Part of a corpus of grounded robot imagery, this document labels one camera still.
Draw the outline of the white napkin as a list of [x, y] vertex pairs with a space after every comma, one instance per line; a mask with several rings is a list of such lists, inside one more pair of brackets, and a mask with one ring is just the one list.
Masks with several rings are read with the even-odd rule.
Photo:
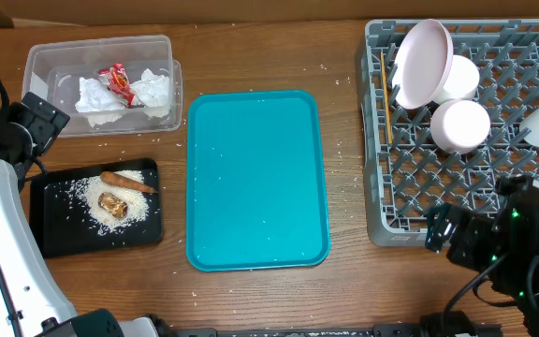
[[125, 110], [126, 106], [99, 80], [80, 77], [79, 90], [80, 99], [75, 109], [86, 115], [90, 127], [113, 123], [123, 116], [119, 110]]

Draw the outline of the red snack wrapper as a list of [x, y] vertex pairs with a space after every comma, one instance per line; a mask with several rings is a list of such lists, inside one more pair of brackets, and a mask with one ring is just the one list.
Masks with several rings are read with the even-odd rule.
[[136, 94], [131, 91], [130, 81], [121, 63], [113, 64], [110, 67], [101, 68], [97, 71], [98, 80], [106, 89], [119, 99], [119, 102], [128, 108], [139, 105]]

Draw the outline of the brown fried stick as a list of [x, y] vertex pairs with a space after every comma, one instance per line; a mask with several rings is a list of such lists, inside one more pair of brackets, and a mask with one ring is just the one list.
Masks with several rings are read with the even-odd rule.
[[142, 193], [157, 194], [157, 191], [153, 187], [150, 187], [147, 184], [129, 179], [127, 177], [124, 177], [114, 172], [103, 171], [100, 173], [99, 177], [103, 183], [106, 183], [112, 186], [135, 190]]

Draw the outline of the golden fried food piece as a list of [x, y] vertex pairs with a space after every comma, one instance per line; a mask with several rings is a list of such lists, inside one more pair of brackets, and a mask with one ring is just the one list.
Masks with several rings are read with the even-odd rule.
[[128, 205], [110, 192], [102, 193], [98, 198], [98, 205], [116, 219], [122, 219], [128, 212]]

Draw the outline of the silver foil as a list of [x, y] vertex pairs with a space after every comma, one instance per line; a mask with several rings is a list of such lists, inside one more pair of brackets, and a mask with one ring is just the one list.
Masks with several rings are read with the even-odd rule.
[[169, 102], [170, 79], [166, 75], [154, 75], [147, 68], [141, 74], [139, 81], [130, 84], [130, 90], [135, 95], [133, 105], [143, 106], [150, 117], [162, 118], [169, 114], [165, 105]]

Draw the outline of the wooden chopstick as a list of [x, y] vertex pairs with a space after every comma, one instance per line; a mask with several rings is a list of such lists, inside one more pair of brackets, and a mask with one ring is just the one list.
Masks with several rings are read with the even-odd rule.
[[387, 145], [392, 145], [392, 131], [391, 131], [391, 122], [390, 122], [390, 105], [388, 98], [388, 89], [387, 89], [387, 74], [386, 74], [386, 63], [385, 56], [382, 51], [380, 51], [380, 73], [382, 81], [382, 91], [383, 91], [383, 100], [384, 100], [384, 109], [385, 109], [385, 121], [386, 121], [386, 141]]

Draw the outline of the pale green bowl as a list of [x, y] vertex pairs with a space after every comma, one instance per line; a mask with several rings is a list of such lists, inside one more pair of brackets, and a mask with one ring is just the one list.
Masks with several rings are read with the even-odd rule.
[[478, 67], [467, 57], [454, 55], [448, 78], [433, 102], [443, 104], [456, 99], [473, 99], [480, 81]]

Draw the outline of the large white plate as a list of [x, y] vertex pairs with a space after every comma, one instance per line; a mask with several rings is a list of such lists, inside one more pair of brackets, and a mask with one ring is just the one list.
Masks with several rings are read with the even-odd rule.
[[396, 102], [406, 110], [430, 103], [443, 89], [453, 61], [450, 33], [438, 21], [417, 23], [400, 44], [392, 86], [399, 86]]

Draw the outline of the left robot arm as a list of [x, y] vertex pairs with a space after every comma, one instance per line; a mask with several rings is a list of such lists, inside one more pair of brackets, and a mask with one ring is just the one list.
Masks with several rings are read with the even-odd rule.
[[0, 89], [0, 336], [172, 336], [157, 315], [120, 322], [107, 309], [78, 315], [53, 280], [22, 208], [20, 192], [69, 121], [33, 93], [11, 102]]

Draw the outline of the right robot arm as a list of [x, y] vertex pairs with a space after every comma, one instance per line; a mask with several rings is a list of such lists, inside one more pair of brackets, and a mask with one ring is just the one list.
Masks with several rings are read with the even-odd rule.
[[430, 208], [425, 245], [433, 252], [449, 247], [446, 257], [476, 276], [435, 315], [422, 317], [425, 336], [498, 336], [497, 328], [478, 328], [454, 305], [485, 282], [508, 296], [500, 307], [516, 307], [532, 336], [539, 336], [539, 182], [525, 175], [502, 177], [495, 192], [503, 205], [487, 217], [450, 203]]

